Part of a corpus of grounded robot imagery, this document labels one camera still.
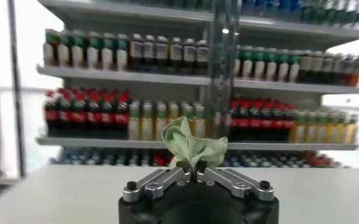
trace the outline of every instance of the table surface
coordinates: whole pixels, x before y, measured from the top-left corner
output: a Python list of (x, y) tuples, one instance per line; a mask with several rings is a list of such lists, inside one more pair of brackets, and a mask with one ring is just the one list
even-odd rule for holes
[[(0, 224), (118, 223), (129, 180), (155, 167), (46, 166), (0, 195)], [(280, 224), (359, 223), (359, 169), (237, 168), (269, 180)]]

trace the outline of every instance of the shelf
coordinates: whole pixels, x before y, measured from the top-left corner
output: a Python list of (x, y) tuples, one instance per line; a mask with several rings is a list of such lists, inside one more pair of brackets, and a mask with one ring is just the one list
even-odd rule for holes
[(274, 89), (282, 91), (298, 91), (309, 93), (323, 93), (323, 94), (359, 94), (359, 88), (348, 86), (332, 86), (332, 85), (312, 85), (312, 84), (298, 84), (298, 83), (283, 83), (283, 82), (266, 82), (253, 80), (233, 81), (235, 88), (252, 88), (252, 89)]
[[(132, 149), (165, 149), (162, 142), (89, 138), (38, 137), (40, 145), (62, 145), (69, 147), (107, 147)], [(357, 145), (344, 144), (289, 144), (289, 143), (229, 143), (231, 150), (355, 150)]]
[(96, 69), (58, 68), (50, 66), (37, 66), (37, 72), (59, 78), (72, 79), (94, 79), (94, 80), (117, 80), (131, 82), (151, 83), (172, 83), (184, 85), (209, 85), (210, 78), (181, 76), (181, 75), (160, 75), (140, 72), (118, 72)]
[(271, 44), (271, 46), (278, 44), (274, 45), (274, 47), (281, 46), (282, 44), (281, 47), (290, 49), (305, 47), (325, 50), (332, 46), (359, 40), (358, 29), (290, 23), (251, 16), (241, 16), (239, 25), (241, 29), (240, 34), (243, 34), (243, 38), (264, 38), (268, 40), (268, 42), (271, 42), (262, 41), (264, 44), (268, 43)]
[(112, 17), (126, 16), (161, 21), (179, 21), (181, 23), (204, 23), (212, 21), (212, 14), (177, 9), (165, 9), (115, 3), (98, 0), (38, 0), (43, 6), (63, 21), (96, 18), (110, 21)]

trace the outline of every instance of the green cloth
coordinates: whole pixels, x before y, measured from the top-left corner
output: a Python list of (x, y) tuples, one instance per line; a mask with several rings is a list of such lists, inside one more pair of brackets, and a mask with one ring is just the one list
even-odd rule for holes
[(215, 167), (224, 161), (228, 148), (226, 137), (219, 140), (193, 137), (185, 117), (169, 123), (162, 131), (162, 139), (168, 150), (174, 154), (170, 167), (175, 167), (178, 161), (188, 161), (194, 168), (200, 159), (206, 161), (208, 167)]

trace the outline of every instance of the red label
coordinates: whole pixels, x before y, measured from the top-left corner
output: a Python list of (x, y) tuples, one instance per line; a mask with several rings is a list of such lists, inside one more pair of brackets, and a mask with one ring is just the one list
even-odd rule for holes
[(269, 128), (272, 126), (272, 120), (262, 120), (261, 126), (264, 128)]
[(294, 121), (284, 121), (283, 122), (283, 126), (285, 128), (291, 128), (291, 127), (293, 127), (293, 125), (294, 125)]
[(86, 117), (87, 117), (87, 113), (86, 112), (73, 112), (72, 113), (72, 120), (74, 122), (85, 122), (86, 121)]
[(113, 123), (114, 114), (113, 113), (102, 113), (102, 122), (103, 123)]
[(250, 119), (250, 126), (251, 127), (260, 127), (261, 119), (252, 118)]
[(45, 119), (47, 121), (56, 121), (57, 120), (56, 110), (46, 110), (45, 111)]
[(70, 111), (60, 111), (60, 120), (62, 121), (71, 121), (71, 112)]
[(101, 114), (100, 113), (93, 113), (93, 112), (88, 112), (87, 113), (87, 118), (88, 121), (92, 122), (92, 123), (96, 123), (96, 122), (101, 122)]
[(272, 122), (272, 126), (273, 126), (274, 128), (282, 128), (282, 127), (283, 127), (283, 122), (280, 121), (280, 120), (274, 120), (274, 121)]
[(117, 124), (127, 124), (129, 116), (126, 114), (116, 114), (116, 123)]
[(248, 127), (249, 120), (247, 118), (245, 119), (239, 119), (239, 126), (240, 127)]

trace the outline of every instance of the black screw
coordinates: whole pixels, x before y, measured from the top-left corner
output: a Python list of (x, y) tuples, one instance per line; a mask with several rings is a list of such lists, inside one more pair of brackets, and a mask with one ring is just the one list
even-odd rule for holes
[(266, 180), (260, 181), (260, 189), (267, 190), (269, 188), (270, 188), (270, 182), (268, 182)]
[(130, 191), (134, 191), (137, 188), (136, 181), (129, 181), (128, 183), (126, 183), (126, 188), (128, 188), (128, 190)]

